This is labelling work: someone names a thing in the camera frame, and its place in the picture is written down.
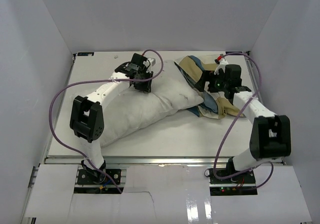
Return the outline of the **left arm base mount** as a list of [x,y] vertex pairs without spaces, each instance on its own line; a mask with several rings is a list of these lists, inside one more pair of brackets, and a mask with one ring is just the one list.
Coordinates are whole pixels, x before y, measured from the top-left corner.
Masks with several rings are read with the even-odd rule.
[[90,169],[81,162],[78,167],[75,180],[74,193],[76,194],[120,194],[115,184],[123,191],[124,181],[122,181],[123,171],[118,168],[106,168],[104,162],[100,168],[110,177],[100,173],[95,169]]

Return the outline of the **white pillow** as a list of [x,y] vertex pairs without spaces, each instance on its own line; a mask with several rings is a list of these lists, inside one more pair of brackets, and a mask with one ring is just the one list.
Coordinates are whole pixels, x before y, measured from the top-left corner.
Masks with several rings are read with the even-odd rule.
[[104,108],[105,128],[99,138],[101,147],[204,101],[189,86],[173,60],[164,61],[163,70],[151,85],[150,93],[130,87]]

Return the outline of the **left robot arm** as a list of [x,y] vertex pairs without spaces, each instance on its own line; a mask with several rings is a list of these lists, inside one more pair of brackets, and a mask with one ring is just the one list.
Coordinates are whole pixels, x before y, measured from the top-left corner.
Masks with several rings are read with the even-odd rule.
[[70,128],[83,146],[85,158],[81,165],[92,182],[105,180],[106,162],[102,156],[99,138],[104,131],[103,111],[121,92],[133,86],[136,90],[149,93],[154,73],[154,58],[133,54],[129,62],[119,65],[109,78],[86,96],[76,96],[72,104]]

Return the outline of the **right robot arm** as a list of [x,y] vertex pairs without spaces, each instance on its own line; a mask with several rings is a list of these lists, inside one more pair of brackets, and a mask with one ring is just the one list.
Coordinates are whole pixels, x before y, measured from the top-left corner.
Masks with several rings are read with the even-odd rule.
[[203,90],[208,83],[209,92],[223,92],[239,109],[238,116],[244,115],[252,124],[248,148],[230,158],[225,169],[212,169],[215,179],[227,179],[231,183],[238,183],[244,173],[264,162],[290,156],[292,150],[290,119],[264,106],[251,89],[242,84],[241,70],[239,65],[220,64],[216,70],[203,69],[196,83],[198,90]]

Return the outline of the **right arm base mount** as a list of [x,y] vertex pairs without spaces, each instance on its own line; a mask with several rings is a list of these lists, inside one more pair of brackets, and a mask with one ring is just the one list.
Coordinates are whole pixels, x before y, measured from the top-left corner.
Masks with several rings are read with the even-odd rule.
[[[228,179],[216,178],[213,170],[214,166],[212,165],[203,173],[209,181],[211,197],[257,195],[256,178],[252,170]],[[238,171],[235,171],[233,164],[231,164],[231,158],[218,158],[216,172],[217,176],[220,177],[238,173]]]

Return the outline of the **blue tan white pillowcase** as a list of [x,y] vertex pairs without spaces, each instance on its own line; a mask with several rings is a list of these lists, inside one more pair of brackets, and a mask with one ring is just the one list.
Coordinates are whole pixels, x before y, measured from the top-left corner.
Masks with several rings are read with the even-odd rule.
[[202,59],[188,55],[175,61],[176,67],[179,69],[187,83],[202,98],[203,102],[188,108],[188,110],[198,117],[207,117],[211,119],[223,119],[226,116],[237,116],[239,108],[233,105],[233,97],[235,93],[240,91],[251,91],[250,88],[242,85],[240,65],[231,64],[225,68],[226,89],[224,92],[211,93],[208,91],[208,82],[205,84],[204,92],[200,92],[195,88],[195,83],[200,79],[204,70],[215,71],[217,63],[204,63]]

